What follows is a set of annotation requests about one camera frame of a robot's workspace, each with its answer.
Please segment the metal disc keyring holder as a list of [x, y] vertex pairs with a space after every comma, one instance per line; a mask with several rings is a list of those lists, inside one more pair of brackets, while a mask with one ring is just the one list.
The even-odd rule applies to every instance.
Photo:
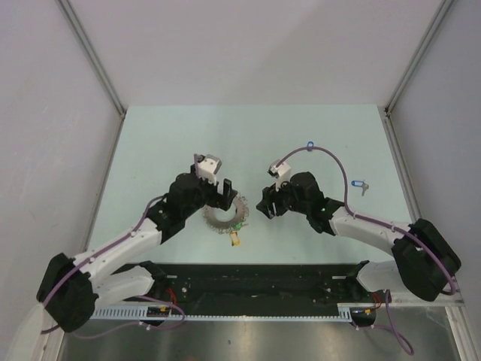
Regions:
[[237, 194], [231, 207], [227, 211], [217, 208], [204, 206], [202, 216], [208, 227], [219, 234], [234, 231], [233, 227], [237, 223], [245, 223], [250, 214], [247, 199], [241, 194]]

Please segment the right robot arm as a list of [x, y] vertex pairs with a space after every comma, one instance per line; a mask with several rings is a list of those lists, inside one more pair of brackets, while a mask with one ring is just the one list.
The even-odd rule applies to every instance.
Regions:
[[379, 290], [409, 292], [433, 302], [461, 268], [461, 260], [430, 221], [369, 222], [349, 213], [343, 202], [324, 196], [310, 172], [265, 187], [256, 208], [269, 219], [288, 211], [303, 214], [318, 233], [352, 238], [391, 255], [391, 261], [357, 266], [346, 283], [348, 296], [356, 302]]

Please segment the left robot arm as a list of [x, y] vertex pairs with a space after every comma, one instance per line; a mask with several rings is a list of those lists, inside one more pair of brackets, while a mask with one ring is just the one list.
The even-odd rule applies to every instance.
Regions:
[[161, 270], [151, 262], [127, 272], [130, 259], [165, 243], [204, 206], [227, 211], [237, 195], [231, 181], [217, 180], [222, 162], [201, 156], [187, 173], [179, 174], [163, 196], [147, 203], [138, 223], [126, 234], [99, 248], [68, 257], [54, 256], [44, 273], [37, 300], [55, 322], [54, 329], [73, 332], [99, 308], [131, 297], [156, 301], [166, 291]]

